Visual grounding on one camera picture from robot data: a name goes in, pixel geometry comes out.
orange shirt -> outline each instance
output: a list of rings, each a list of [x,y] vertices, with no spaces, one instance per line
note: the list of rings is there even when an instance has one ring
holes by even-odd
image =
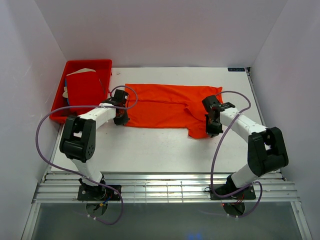
[[[222,91],[222,87],[162,84],[126,84],[138,95],[138,103],[129,109],[126,126],[138,128],[187,128],[192,138],[207,138],[206,111],[202,100]],[[129,93],[129,106],[136,101]],[[222,103],[221,94],[217,96]]]

white robotic arm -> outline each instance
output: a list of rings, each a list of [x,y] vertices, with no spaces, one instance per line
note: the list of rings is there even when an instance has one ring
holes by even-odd
[[[206,132],[212,137],[222,133],[222,125],[229,126],[236,115],[231,129],[248,143],[247,164],[231,174],[226,184],[215,191],[219,195],[230,194],[260,178],[262,175],[288,165],[284,139],[277,127],[267,128],[258,124],[227,102],[220,103],[215,95],[206,97],[202,104],[206,114]]]
[[[96,148],[96,130],[110,120],[116,125],[125,125],[128,121],[127,111],[110,106],[125,107],[128,93],[117,89],[114,96],[97,107],[79,116],[68,116],[63,128],[59,149],[75,164],[85,177],[80,178],[81,189],[88,195],[86,200],[97,200],[104,197],[106,190],[87,180],[105,184],[103,174],[97,169],[92,158]]]

purple cable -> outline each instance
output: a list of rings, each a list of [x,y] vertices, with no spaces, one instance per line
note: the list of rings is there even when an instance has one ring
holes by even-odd
[[[92,182],[92,183],[94,183],[94,184],[100,185],[100,186],[105,187],[105,188],[107,188],[107,189],[111,189],[112,191],[115,191],[115,192],[119,195],[120,200],[121,200],[121,212],[120,212],[118,218],[117,218],[114,222],[107,222],[107,221],[104,221],[104,220],[99,219],[99,218],[97,218],[97,217],[95,218],[95,219],[98,220],[99,222],[104,223],[104,224],[106,224],[106,225],[114,225],[114,224],[116,224],[116,223],[121,219],[121,217],[122,217],[122,215],[123,215],[123,213],[124,213],[124,200],[123,200],[120,192],[119,192],[117,189],[115,189],[115,188],[113,188],[113,187],[111,187],[111,186],[108,186],[108,185],[106,185],[106,184],[102,184],[102,183],[100,183],[100,182],[96,182],[96,181],[94,181],[94,180],[86,177],[86,176],[84,176],[84,175],[83,175],[82,173],[80,173],[80,172],[73,171],[73,170],[71,170],[71,169],[67,169],[67,168],[64,168],[64,167],[61,167],[61,166],[58,166],[58,165],[55,165],[55,164],[51,163],[51,162],[42,154],[42,152],[41,152],[41,150],[40,150],[40,147],[39,147],[39,131],[40,131],[41,125],[43,124],[43,122],[46,120],[47,117],[49,117],[49,116],[50,116],[51,114],[53,114],[53,113],[56,113],[56,112],[58,112],[58,111],[65,110],[65,109],[71,109],[71,108],[72,108],[72,109],[75,109],[75,108],[77,108],[77,109],[78,109],[78,108],[112,108],[112,109],[128,110],[128,109],[133,108],[133,107],[137,104],[137,102],[138,102],[138,95],[137,95],[136,91],[133,90],[133,89],[132,89],[131,87],[129,87],[129,86],[120,85],[120,86],[116,86],[114,89],[112,89],[112,91],[110,92],[110,96],[111,96],[112,92],[113,92],[115,89],[117,89],[117,88],[127,88],[127,89],[130,89],[131,91],[133,91],[133,93],[135,94],[135,102],[134,102],[134,104],[133,104],[132,106],[130,106],[130,107],[100,106],[100,105],[63,106],[63,107],[57,108],[57,109],[49,112],[47,115],[45,115],[45,116],[41,119],[41,121],[39,122],[38,127],[36,128],[36,131],[35,131],[35,147],[36,147],[36,150],[37,150],[38,154],[40,155],[40,157],[42,158],[43,161],[45,161],[47,164],[49,164],[49,165],[52,166],[52,167],[55,167],[55,168],[57,168],[57,169],[60,169],[60,170],[63,170],[63,171],[66,171],[66,172],[69,172],[69,173],[72,173],[72,174],[79,175],[80,177],[86,178],[88,181],[90,181],[90,182]]]
[[[251,108],[251,102],[250,102],[249,98],[247,98],[244,94],[242,94],[242,93],[240,93],[240,92],[237,92],[237,91],[222,91],[222,92],[217,93],[216,96],[218,96],[218,95],[220,95],[220,94],[225,94],[225,93],[238,94],[238,95],[244,97],[244,98],[247,100],[249,106],[246,107],[246,108],[244,108],[244,109],[242,109],[242,110],[240,110],[239,113],[234,117],[234,119],[231,121],[231,123],[229,124],[229,126],[226,128],[226,130],[225,130],[224,133],[222,134],[222,137],[221,137],[221,139],[219,140],[219,143],[218,143],[218,145],[217,145],[217,147],[216,147],[216,149],[215,149],[215,152],[214,152],[214,156],[213,156],[213,160],[212,160],[212,165],[211,165],[211,172],[210,172],[210,187],[211,187],[212,193],[213,193],[215,196],[217,196],[218,198],[221,198],[221,199],[231,197],[232,195],[237,194],[237,193],[241,192],[242,190],[244,190],[244,189],[246,189],[247,187],[249,187],[249,186],[252,185],[252,183],[249,183],[249,184],[247,184],[247,185],[239,188],[238,190],[236,190],[236,191],[234,191],[234,192],[231,192],[231,193],[229,193],[229,194],[225,194],[225,195],[219,195],[219,194],[217,194],[216,191],[215,191],[215,189],[214,189],[214,169],[215,169],[215,163],[216,163],[216,160],[217,160],[217,156],[218,156],[218,152],[219,152],[219,149],[220,149],[220,147],[221,147],[221,144],[222,144],[223,140],[225,139],[227,133],[229,132],[229,130],[230,130],[231,127],[233,126],[233,124],[236,122],[236,120],[237,120],[238,117],[240,116],[240,114],[242,114],[244,111],[246,111],[246,110],[248,110],[249,108]],[[260,200],[261,200],[262,191],[263,191],[262,185],[261,185],[261,183],[260,183],[259,181],[255,181],[255,183],[257,183],[257,184],[260,185],[260,196],[259,196],[256,204],[254,205],[254,207],[253,207],[249,212],[247,212],[247,213],[245,213],[245,214],[243,214],[243,215],[241,215],[241,216],[238,216],[239,218],[243,218],[243,217],[249,215],[250,213],[252,213],[252,212],[257,208],[257,206],[258,206],[258,204],[259,204],[259,202],[260,202]]]

